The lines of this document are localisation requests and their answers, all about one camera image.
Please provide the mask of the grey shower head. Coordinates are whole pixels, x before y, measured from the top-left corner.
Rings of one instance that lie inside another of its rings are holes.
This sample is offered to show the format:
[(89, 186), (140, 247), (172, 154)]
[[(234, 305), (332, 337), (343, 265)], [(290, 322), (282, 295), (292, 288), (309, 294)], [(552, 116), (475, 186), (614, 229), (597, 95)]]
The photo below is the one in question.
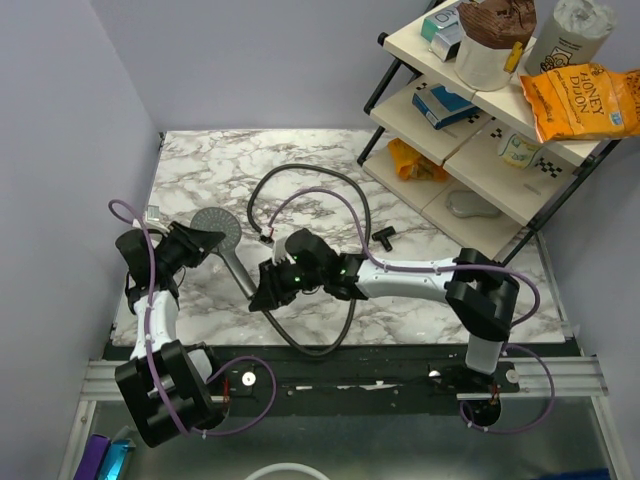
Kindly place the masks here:
[(245, 298), (251, 300), (257, 291), (257, 287), (236, 252), (242, 239), (242, 228), (239, 219), (228, 210), (219, 207), (207, 207), (195, 213), (191, 219), (190, 227), (196, 230), (219, 232), (225, 235), (212, 253), (223, 260)]

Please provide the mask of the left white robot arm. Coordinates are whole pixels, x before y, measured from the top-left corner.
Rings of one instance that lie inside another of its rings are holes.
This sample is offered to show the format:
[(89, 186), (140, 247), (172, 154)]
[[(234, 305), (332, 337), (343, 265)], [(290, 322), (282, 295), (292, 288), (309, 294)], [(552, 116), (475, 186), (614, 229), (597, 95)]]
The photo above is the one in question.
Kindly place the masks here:
[(214, 428), (225, 417), (222, 372), (213, 349), (185, 346), (176, 334), (179, 291), (174, 279), (195, 268), (225, 239), (173, 222), (158, 245), (141, 229), (120, 235), (115, 246), (129, 279), (125, 295), (136, 315), (138, 333), (131, 359), (115, 370), (115, 381), (147, 446), (154, 448), (195, 428)]

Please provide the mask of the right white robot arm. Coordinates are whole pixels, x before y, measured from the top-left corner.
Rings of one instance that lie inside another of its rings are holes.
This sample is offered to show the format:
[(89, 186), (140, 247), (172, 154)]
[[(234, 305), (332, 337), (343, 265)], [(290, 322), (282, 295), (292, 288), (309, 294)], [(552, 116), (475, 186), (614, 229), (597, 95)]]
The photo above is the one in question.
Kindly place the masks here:
[(480, 392), (496, 380), (502, 347), (510, 336), (519, 284), (475, 249), (451, 259), (390, 264), (367, 253), (337, 253), (307, 229), (275, 244), (276, 256), (259, 265), (249, 310), (267, 312), (322, 288), (343, 300), (401, 297), (448, 305), (469, 333), (460, 379)]

